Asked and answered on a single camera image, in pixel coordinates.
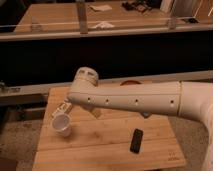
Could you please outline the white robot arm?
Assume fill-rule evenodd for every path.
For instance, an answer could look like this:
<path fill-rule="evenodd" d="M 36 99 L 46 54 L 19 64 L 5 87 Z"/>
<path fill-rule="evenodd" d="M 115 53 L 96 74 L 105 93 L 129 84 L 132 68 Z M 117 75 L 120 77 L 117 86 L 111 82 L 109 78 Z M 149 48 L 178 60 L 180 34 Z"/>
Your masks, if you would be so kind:
<path fill-rule="evenodd" d="M 98 79 L 94 69 L 79 68 L 67 94 L 69 101 L 86 108 L 176 116 L 201 122 L 209 136 L 202 171 L 213 171 L 213 83 L 175 81 L 106 87 L 99 86 Z"/>

